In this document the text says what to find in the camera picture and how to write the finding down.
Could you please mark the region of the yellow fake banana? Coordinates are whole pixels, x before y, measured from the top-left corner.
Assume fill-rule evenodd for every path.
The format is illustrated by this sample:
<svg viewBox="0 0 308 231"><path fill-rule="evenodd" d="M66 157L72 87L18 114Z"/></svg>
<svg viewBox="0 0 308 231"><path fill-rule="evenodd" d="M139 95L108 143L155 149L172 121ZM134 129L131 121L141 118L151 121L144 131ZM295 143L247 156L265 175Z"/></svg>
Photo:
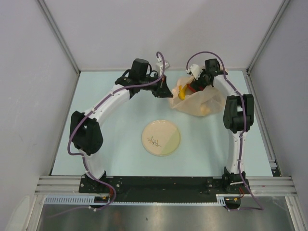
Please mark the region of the yellow fake banana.
<svg viewBox="0 0 308 231"><path fill-rule="evenodd" d="M180 100L185 100L185 96L186 96L186 89L187 89L187 85L179 85L179 92L178 92L178 98Z"/></svg>

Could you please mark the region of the translucent banana-print plastic bag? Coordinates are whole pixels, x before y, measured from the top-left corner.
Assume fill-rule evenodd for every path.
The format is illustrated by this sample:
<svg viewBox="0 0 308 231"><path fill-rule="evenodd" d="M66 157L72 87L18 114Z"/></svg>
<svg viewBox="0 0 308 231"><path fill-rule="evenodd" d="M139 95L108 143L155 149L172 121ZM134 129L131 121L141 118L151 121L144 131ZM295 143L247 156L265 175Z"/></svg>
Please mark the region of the translucent banana-print plastic bag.
<svg viewBox="0 0 308 231"><path fill-rule="evenodd" d="M172 89L173 97L168 100L171 109L193 116L201 116L200 106L203 103L211 106L212 114L217 114L224 109L226 97L212 86L207 86L203 91L196 93L191 92L187 88L185 100L180 100L178 98L179 85L185 85L191 81L192 77L181 77L178 79L176 86Z"/></svg>

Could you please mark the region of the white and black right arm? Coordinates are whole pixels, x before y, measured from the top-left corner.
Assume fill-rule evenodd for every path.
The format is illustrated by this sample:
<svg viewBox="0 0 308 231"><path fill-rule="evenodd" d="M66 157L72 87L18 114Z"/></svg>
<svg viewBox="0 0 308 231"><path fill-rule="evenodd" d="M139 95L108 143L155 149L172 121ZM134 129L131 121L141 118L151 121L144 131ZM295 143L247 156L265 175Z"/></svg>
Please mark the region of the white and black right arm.
<svg viewBox="0 0 308 231"><path fill-rule="evenodd" d="M186 72L193 77L189 84L192 92L212 86L226 97L223 124L229 134L229 154L221 186L225 192L233 193L248 183L244 170L244 143L254 123L254 97L252 94L241 94L220 65L217 59L208 59L204 67L197 64L186 66Z"/></svg>

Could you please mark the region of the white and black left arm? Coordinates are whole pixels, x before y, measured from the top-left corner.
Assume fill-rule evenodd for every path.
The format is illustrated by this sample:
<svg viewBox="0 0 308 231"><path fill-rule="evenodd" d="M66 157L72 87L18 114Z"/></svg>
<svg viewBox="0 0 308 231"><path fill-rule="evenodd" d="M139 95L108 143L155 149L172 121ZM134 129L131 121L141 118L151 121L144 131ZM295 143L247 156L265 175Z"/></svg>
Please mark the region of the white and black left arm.
<svg viewBox="0 0 308 231"><path fill-rule="evenodd" d="M108 94L92 108L71 115L68 147L72 145L82 157L86 175L91 179L89 186L95 192L106 188L105 169L98 151L103 144L101 127L106 119L123 103L141 90L150 91L156 98L171 98L173 94L167 86L165 71L168 61L158 58L157 69L153 70L147 60L137 58L131 69L126 70L116 81Z"/></svg>

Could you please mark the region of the dark red fake fruit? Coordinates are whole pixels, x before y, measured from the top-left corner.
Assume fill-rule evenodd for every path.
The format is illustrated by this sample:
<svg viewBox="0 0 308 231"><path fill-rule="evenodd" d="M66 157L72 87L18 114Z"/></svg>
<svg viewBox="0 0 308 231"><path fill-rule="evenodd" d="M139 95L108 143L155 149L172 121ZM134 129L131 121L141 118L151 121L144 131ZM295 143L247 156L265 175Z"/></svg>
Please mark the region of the dark red fake fruit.
<svg viewBox="0 0 308 231"><path fill-rule="evenodd" d="M198 86L195 85L194 83L187 84L187 88L193 93L198 91Z"/></svg>

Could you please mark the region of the cream plate with leaf motif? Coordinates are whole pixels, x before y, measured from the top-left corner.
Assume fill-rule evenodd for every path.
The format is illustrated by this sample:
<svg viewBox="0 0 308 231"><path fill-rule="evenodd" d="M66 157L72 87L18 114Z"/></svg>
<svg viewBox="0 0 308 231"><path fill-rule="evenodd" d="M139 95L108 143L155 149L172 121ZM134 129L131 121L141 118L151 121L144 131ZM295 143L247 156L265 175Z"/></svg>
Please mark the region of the cream plate with leaf motif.
<svg viewBox="0 0 308 231"><path fill-rule="evenodd" d="M177 150L181 142L179 128L171 121L156 120L149 123L141 134L143 147L155 156L168 156Z"/></svg>

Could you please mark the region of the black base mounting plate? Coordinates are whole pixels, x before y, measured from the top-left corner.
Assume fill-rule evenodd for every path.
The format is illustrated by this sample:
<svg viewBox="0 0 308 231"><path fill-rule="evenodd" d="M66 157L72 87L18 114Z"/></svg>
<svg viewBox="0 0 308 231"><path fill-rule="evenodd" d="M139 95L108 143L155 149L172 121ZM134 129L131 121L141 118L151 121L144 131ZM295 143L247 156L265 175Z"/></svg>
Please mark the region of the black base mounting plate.
<svg viewBox="0 0 308 231"><path fill-rule="evenodd" d="M154 177L154 176L107 176L99 182L83 175L79 183L79 193L110 195L115 190L117 195L132 193L189 193L189 194L225 194L227 197L248 194L245 186L239 191L225 191L221 186L222 177Z"/></svg>

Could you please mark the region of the aluminium right corner post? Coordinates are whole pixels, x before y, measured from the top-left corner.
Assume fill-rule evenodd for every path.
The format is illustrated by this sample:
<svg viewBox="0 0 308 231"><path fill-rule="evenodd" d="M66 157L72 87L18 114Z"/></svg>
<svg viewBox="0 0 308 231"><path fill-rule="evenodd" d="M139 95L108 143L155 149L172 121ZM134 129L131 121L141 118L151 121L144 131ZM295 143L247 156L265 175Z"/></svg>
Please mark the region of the aluminium right corner post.
<svg viewBox="0 0 308 231"><path fill-rule="evenodd" d="M256 62L258 61L259 57L261 56L262 52L264 51L266 45L268 44L269 40L271 39L273 33L275 32L276 27L281 21L282 16L284 15L285 11L287 10L291 0L283 0L275 13L273 20L271 21L265 35L263 36L261 43L259 44L256 52L253 55L252 60L249 62L248 67L246 68L246 73L249 75L254 68Z"/></svg>

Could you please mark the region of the aluminium corner post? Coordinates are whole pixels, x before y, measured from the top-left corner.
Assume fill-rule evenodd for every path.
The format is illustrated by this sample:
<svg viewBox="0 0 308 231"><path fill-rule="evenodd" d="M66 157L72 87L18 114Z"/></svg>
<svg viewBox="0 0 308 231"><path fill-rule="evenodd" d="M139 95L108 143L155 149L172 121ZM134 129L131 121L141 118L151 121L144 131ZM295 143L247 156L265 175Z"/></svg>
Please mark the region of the aluminium corner post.
<svg viewBox="0 0 308 231"><path fill-rule="evenodd" d="M269 40L271 39L273 33L275 32L276 27L281 21L282 16L284 15L285 11L287 10L291 0L283 0L275 13L273 20L271 21L265 35L263 36L261 43L259 44L256 52L253 55L252 60L249 62L248 67L246 68L246 73L249 75L254 68L256 62L258 61L259 57L261 56L262 52L264 51L266 45L268 44Z"/></svg>
<svg viewBox="0 0 308 231"><path fill-rule="evenodd" d="M73 57L69 46L67 45L64 36L62 35L62 32L60 31L47 3L44 0L35 0L37 3L39 9L41 10L44 18L47 21L47 24L49 25L51 32L55 36L60 48L62 49L65 57L67 58L70 66L73 68L74 72L76 73L77 77L80 76L80 69L75 61L75 58Z"/></svg>

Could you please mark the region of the aluminium right side rail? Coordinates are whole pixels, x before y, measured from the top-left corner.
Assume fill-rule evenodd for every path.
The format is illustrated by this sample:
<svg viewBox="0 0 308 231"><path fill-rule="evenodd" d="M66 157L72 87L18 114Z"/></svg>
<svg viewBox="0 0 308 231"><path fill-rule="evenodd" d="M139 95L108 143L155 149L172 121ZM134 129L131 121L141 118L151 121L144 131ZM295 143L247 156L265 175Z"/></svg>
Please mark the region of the aluminium right side rail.
<svg viewBox="0 0 308 231"><path fill-rule="evenodd" d="M265 119L264 119L263 113L261 111L261 107L260 107L260 104L259 104L259 100L257 98L255 88L253 86L251 75L247 70L245 71L245 77L244 78L245 78L245 82L246 82L249 93L251 93L254 97L255 114L256 114L256 117L257 117L257 122L258 122L258 126L259 126L259 129L260 129L261 137L262 137L262 140L263 140L263 143L264 143L264 146L265 146L265 150L266 150L266 153L267 153L267 156L268 156L268 161L269 161L269 165L270 165L270 168L271 168L272 175L274 177L281 177L282 176L281 171L280 171L280 168L279 168L279 164L277 162L275 151L274 151L273 146L272 146L272 142L271 142L271 139L270 139L270 136L269 136L268 128L266 126Z"/></svg>

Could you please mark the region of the aluminium left corner post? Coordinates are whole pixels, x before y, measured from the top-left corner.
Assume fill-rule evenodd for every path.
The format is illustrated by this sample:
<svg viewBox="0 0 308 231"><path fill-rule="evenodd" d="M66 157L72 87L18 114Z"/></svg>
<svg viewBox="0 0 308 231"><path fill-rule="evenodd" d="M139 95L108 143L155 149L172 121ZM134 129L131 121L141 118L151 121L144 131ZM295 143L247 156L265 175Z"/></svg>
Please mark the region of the aluminium left corner post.
<svg viewBox="0 0 308 231"><path fill-rule="evenodd" d="M77 77L80 76L80 69L75 61L75 58L73 57L69 46L67 45L64 36L62 35L62 32L60 31L47 3L44 0L35 0L37 3L39 9L41 10L44 18L47 21L47 24L49 25L51 32L55 36L60 48L62 49L65 57L67 58L70 66L73 68L74 72L76 73Z"/></svg>

